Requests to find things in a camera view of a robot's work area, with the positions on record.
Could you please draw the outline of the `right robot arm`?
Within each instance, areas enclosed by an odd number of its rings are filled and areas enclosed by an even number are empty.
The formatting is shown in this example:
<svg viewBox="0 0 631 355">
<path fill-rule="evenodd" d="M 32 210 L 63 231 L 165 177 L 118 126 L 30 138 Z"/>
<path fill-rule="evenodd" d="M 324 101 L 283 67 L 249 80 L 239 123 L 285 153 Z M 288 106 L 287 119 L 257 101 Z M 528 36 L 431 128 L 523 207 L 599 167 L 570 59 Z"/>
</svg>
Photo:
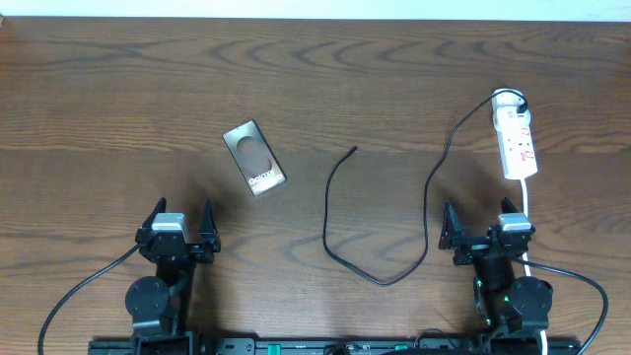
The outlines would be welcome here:
<svg viewBox="0 0 631 355">
<path fill-rule="evenodd" d="M 476 309 L 490 327 L 480 337 L 483 350 L 499 351 L 525 342 L 525 354 L 548 354 L 545 330 L 552 286 L 529 274 L 518 277 L 513 268 L 513 260 L 528 251 L 535 228 L 510 199 L 503 199 L 501 206 L 497 222 L 484 236 L 468 237 L 453 206 L 445 203 L 439 249 L 454 253 L 454 265 L 474 268 Z"/>
</svg>

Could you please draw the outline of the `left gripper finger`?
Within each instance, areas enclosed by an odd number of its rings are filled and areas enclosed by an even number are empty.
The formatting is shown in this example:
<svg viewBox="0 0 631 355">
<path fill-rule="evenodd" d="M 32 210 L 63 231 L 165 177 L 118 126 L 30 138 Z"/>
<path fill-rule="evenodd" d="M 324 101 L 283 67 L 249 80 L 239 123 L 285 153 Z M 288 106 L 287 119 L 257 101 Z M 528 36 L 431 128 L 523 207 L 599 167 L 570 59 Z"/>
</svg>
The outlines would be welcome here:
<svg viewBox="0 0 631 355">
<path fill-rule="evenodd" d="M 207 199 L 204 205 L 199 235 L 204 244 L 210 247 L 216 247 L 218 245 L 218 232 L 213 218 L 210 199 Z"/>
<path fill-rule="evenodd" d="M 151 230 L 155 218 L 157 217 L 158 214 L 164 213 L 166 211 L 166 206 L 167 206 L 167 199 L 165 197 L 160 198 L 156 206 L 154 207 L 153 211 L 149 214 L 147 219 L 142 223 L 141 228 Z"/>
</svg>

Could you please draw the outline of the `white power strip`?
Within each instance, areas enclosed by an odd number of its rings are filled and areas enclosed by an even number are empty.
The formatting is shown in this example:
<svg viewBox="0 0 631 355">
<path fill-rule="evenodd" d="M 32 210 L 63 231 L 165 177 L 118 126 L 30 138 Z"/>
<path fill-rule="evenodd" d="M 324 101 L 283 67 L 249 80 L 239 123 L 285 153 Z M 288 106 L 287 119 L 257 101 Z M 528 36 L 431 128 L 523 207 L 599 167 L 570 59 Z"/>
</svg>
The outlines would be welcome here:
<svg viewBox="0 0 631 355">
<path fill-rule="evenodd" d="M 522 180 L 535 175 L 531 114 L 523 94 L 513 89 L 498 89 L 493 92 L 491 103 L 504 178 Z"/>
</svg>

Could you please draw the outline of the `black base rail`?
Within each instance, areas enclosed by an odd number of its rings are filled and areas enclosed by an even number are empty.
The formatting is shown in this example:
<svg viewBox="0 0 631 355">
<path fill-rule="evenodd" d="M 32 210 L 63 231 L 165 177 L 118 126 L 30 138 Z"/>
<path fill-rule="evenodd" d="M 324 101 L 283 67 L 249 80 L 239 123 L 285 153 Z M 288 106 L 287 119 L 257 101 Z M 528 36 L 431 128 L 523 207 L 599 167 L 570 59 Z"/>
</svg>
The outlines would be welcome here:
<svg viewBox="0 0 631 355">
<path fill-rule="evenodd" d="M 89 355 L 115 354 L 205 354 L 205 355 L 373 355 L 373 354 L 538 354 L 533 339 L 494 339 L 485 346 L 476 338 L 447 340 L 430 336 L 418 340 L 367 339 L 273 339 L 217 338 L 133 342 L 130 340 L 93 340 Z"/>
</svg>

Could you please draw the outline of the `Galaxy S25 Ultra smartphone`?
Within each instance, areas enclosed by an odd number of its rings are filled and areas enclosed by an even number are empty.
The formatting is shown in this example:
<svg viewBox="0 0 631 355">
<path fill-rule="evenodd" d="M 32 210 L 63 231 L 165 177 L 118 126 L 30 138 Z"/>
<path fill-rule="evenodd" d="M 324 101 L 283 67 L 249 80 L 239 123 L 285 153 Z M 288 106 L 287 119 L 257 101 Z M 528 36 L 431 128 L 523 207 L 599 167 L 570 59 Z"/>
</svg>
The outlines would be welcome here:
<svg viewBox="0 0 631 355">
<path fill-rule="evenodd" d="M 285 183 L 287 177 L 254 120 L 223 134 L 231 156 L 253 196 Z"/>
</svg>

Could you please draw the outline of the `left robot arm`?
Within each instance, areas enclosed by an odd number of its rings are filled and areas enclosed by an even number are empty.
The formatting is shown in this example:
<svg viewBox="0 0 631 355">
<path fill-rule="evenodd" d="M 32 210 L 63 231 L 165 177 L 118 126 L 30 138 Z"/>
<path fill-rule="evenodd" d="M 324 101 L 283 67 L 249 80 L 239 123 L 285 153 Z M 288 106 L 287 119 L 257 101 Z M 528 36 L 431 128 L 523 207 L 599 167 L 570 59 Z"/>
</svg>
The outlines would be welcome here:
<svg viewBox="0 0 631 355">
<path fill-rule="evenodd" d="M 135 281 L 125 296 L 132 316 L 131 352 L 134 354 L 206 354 L 209 342 L 187 328 L 195 268 L 210 264 L 221 251 L 212 213 L 205 203 L 199 243 L 189 240 L 185 216 L 168 213 L 161 198 L 135 236 L 139 253 L 155 264 L 156 273 Z"/>
</svg>

